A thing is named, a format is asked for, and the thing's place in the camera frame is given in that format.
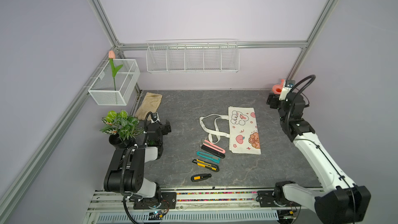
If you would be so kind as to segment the white cartoon tote bag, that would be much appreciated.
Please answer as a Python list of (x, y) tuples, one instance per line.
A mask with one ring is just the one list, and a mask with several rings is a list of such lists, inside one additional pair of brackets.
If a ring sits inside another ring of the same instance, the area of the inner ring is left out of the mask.
[[(214, 128), (209, 129), (204, 123), (206, 117), (200, 117), (199, 123), (202, 129), (208, 133), (208, 141), (218, 143), (222, 137), (229, 140), (229, 150), (232, 153), (260, 155), (260, 136), (257, 126), (256, 113), (253, 108), (233, 107), (228, 108), (227, 115), (211, 114), (215, 116)], [(217, 121), (225, 120), (229, 124), (229, 131), (220, 131)]]

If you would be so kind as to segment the teal utility knife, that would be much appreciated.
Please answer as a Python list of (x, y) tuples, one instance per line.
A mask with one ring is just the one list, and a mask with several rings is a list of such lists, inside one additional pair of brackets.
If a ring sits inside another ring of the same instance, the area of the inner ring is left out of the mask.
[(214, 155), (212, 155), (212, 154), (205, 153), (205, 152), (201, 152), (201, 151), (197, 151), (197, 155), (198, 155), (199, 157), (201, 157), (201, 158), (210, 160), (210, 161), (212, 161), (212, 162), (220, 163), (220, 159), (221, 159), (221, 158), (218, 157), (218, 156), (214, 156)]

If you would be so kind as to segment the short black yellow knife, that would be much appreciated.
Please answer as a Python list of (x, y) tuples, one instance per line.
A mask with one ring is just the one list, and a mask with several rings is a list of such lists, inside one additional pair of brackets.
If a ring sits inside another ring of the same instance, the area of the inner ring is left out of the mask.
[(207, 180), (211, 177), (212, 177), (212, 175), (209, 173), (208, 174), (197, 174), (197, 175), (191, 176), (191, 181), (192, 182), (203, 181), (203, 180)]

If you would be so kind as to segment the yellow black utility knife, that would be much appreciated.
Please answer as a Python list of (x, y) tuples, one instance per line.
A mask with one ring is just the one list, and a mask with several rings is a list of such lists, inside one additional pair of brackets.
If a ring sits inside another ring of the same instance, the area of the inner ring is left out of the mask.
[(198, 159), (194, 159), (192, 162), (194, 164), (196, 164), (197, 166), (202, 167), (202, 168), (206, 168), (208, 170), (211, 170), (212, 172), (219, 172), (220, 171), (219, 167), (217, 165), (215, 165), (215, 164), (212, 164), (212, 163), (207, 163), (207, 162), (204, 162), (204, 161), (198, 160)]

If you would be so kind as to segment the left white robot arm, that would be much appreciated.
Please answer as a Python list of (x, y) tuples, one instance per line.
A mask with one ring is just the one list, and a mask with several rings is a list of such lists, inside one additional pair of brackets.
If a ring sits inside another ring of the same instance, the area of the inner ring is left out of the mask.
[(145, 178), (144, 167), (145, 163), (162, 156), (163, 137), (171, 132), (171, 125), (169, 121), (161, 123), (157, 112), (149, 112), (143, 131), (142, 145), (132, 140), (116, 148), (104, 179), (104, 190), (119, 193), (131, 201), (159, 205), (163, 200), (160, 186)]

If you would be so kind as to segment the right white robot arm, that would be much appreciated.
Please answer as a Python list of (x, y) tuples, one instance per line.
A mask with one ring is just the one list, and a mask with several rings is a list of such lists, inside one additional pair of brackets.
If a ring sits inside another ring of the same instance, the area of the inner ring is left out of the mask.
[(276, 183), (273, 200), (278, 206), (296, 203), (318, 216), (324, 224), (355, 224), (364, 220), (371, 193), (358, 186), (333, 160), (321, 144), (315, 129), (303, 118), (309, 107), (304, 90), (316, 79), (309, 75), (299, 82), (282, 80), (280, 90), (272, 90), (267, 104), (277, 109), (280, 125), (289, 141), (304, 155), (323, 191), (310, 190), (286, 180)]

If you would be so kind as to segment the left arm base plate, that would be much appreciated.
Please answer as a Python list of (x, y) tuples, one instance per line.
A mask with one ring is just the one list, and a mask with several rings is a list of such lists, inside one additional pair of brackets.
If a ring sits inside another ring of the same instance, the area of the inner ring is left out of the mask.
[(161, 192), (160, 195), (154, 198), (143, 198), (134, 203), (135, 210), (149, 210), (149, 209), (175, 209), (177, 203), (177, 193), (175, 192)]

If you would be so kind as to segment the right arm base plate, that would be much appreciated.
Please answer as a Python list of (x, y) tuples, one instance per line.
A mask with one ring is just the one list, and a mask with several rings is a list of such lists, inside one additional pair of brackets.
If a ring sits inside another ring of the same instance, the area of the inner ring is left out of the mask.
[(260, 203), (261, 207), (300, 207), (298, 203), (277, 198), (273, 190), (257, 191), (256, 201)]

